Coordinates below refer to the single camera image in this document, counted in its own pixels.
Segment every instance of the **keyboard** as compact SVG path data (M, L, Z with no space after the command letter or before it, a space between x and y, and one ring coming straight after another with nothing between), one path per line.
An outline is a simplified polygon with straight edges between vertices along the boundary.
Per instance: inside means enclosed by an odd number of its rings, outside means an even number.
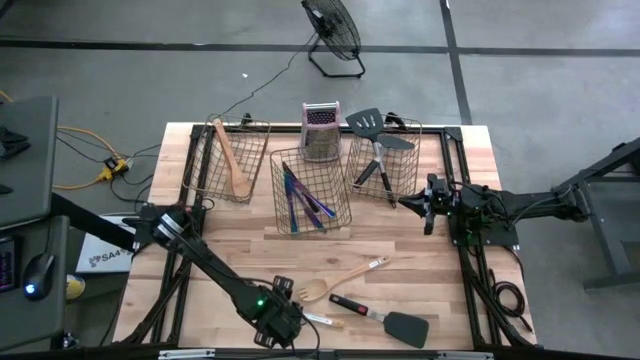
M17 259L22 239L18 235L0 235L0 293L13 290L19 284Z

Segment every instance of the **wooden spoon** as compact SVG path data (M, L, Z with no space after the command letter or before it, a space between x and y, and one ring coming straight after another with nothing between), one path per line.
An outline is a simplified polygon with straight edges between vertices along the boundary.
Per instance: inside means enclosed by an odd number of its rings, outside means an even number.
M355 276L363 274L373 268L376 268L382 264L386 264L391 259L388 256L384 256L374 260L368 264L358 266L357 268L350 270L344 274L326 277L324 279L313 279L304 284L298 289L298 297L303 301L314 301L323 297L329 290L333 289L336 285L343 281L349 280Z
M220 141L222 153L224 154L225 159L227 159L227 164L229 164L229 182L231 183L231 192L237 197L249 196L249 193L251 192L251 183L247 180L247 176L242 172L235 156L233 155L231 142L227 137L227 133L224 131L222 121L220 119L213 120L213 126L216 128L216 135L218 136L218 141Z

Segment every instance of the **yellow cable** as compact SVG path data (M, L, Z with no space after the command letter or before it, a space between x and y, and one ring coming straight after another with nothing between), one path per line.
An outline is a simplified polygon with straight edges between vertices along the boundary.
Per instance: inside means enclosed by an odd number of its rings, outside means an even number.
M7 99L7 101L9 102L13 102L13 100L9 97L9 95L5 94L4 91L0 90L0 95L2 95L2 97L4 97L5 99Z
M78 189L84 189L87 188L89 186L95 185L100 181L100 179L95 179L90 183L86 183L86 184L82 184L82 185L74 185L74 186L63 186L63 185L53 185L54 189L58 189L58 190L78 190Z
M2 95L2 97L7 99L7 101L13 102L13 99L11 99L11 97L9 97L9 95L7 95L4 91L0 90L0 95ZM106 146L107 149L109 149L111 151L111 153L113 154L113 156L115 157L116 160L122 159L120 154L113 148L113 146L111 146L111 144L109 144L105 139L101 138L98 134L96 134L96 133L94 133L94 132L92 132L90 130L79 129L79 128L74 128L74 127L69 127L69 126L58 126L58 129L59 130L67 130L67 131L75 131L75 132L79 132L79 133L83 133L83 134L87 134L89 136L92 136L96 140L98 140L102 144L104 144L104 146ZM53 188L57 189L57 190L78 190L78 189L88 188L89 186L95 185L95 184L99 183L102 180L107 180L107 178L101 173L100 176L97 177L95 180L93 180L93 181L91 181L89 183L86 183L86 184L72 185L72 186L53 185Z

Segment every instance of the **concrete floor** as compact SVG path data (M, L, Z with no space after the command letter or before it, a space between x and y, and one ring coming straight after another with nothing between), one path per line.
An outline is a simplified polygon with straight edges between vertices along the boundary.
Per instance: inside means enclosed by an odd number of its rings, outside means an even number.
M438 0L344 2L364 45L447 44ZM634 0L449 4L459 46L640 47L640 4ZM295 45L311 33L299 2L289 0L21 0L0 20L0 35L53 39ZM166 122L202 121L224 111L283 68L291 55L0 48L0 89L15 99L54 94L62 124L91 129L131 153L159 143ZM336 69L353 65L331 54L318 57ZM425 124L461 124L448 55L365 53L362 58L367 74L361 80L331 80L302 55L233 113L293 122L300 121L302 102L339 100L346 114L377 106ZM638 57L461 56L460 61L472 121L489 126L506 189L546 190L640 135ZM95 164L59 148L57 183L95 175ZM153 171L153 159L140 160L132 178ZM119 190L137 194L132 187ZM103 185L65 195L100 213L131 210ZM582 290L582 282L607 273L590 225L529 220L518 225L518 233L540 343L640 357L640 287ZM93 298L70 311L72 330L84 344L102 337L118 298L117 293Z

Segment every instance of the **box grater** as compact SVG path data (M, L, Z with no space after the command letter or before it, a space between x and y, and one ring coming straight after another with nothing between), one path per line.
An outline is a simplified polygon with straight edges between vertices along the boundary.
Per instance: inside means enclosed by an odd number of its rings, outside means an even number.
M340 157L340 103L302 104L300 147L306 161L332 161Z

